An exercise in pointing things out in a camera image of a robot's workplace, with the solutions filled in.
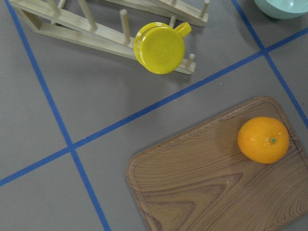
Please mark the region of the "mint green bowl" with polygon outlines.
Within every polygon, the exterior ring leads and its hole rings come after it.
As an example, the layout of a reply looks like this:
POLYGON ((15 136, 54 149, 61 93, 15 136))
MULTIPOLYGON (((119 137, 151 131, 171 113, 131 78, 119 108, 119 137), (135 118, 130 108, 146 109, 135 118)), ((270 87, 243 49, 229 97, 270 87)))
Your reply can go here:
POLYGON ((293 19, 308 13, 307 0, 254 0, 267 16, 275 19, 293 19))

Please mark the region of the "wooden dish rack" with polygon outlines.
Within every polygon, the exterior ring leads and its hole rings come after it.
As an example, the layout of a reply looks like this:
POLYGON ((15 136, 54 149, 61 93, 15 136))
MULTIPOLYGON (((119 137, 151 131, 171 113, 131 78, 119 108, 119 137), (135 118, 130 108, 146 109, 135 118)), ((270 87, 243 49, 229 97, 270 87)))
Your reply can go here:
MULTIPOLYGON (((59 0, 12 0, 13 9, 26 21, 33 31, 49 37, 69 41, 82 46, 137 60, 134 54, 134 39, 130 34, 127 8, 157 14, 170 19, 167 24, 176 28, 182 23, 204 26, 208 20, 209 1, 198 9, 181 0, 118 0, 122 31, 98 23, 86 1, 78 1, 83 15, 64 8, 59 0)), ((194 55, 183 58, 174 70, 191 74, 195 69, 194 55)))

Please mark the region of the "wooden tray board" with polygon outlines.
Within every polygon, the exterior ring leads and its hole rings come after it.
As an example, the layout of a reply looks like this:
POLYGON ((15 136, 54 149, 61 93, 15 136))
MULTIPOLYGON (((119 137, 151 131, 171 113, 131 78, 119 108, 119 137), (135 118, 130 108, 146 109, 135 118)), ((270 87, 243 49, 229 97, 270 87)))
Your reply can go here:
POLYGON ((279 103, 261 96, 131 158, 128 183, 152 231, 276 231, 308 213, 308 157, 279 103), (241 126, 257 116, 285 124, 287 154, 244 156, 241 126))

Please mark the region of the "orange fruit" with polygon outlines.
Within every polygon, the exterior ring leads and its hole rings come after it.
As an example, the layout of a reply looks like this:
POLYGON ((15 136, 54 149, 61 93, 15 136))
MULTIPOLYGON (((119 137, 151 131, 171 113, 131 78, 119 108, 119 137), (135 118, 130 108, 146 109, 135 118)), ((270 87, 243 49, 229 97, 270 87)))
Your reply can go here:
POLYGON ((237 144, 249 159, 262 164, 271 164, 287 153, 289 133, 279 120, 259 116, 242 125, 238 132, 237 144))

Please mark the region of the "yellow plastic cup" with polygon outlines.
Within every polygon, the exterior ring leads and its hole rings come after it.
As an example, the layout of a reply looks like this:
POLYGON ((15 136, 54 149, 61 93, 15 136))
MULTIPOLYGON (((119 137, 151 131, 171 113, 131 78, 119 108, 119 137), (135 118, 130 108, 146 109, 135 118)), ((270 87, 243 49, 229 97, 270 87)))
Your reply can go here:
POLYGON ((134 39, 134 54, 137 61, 155 74, 168 74, 182 62, 185 54, 184 38, 192 28, 185 22, 171 28, 161 22, 143 26, 134 39))

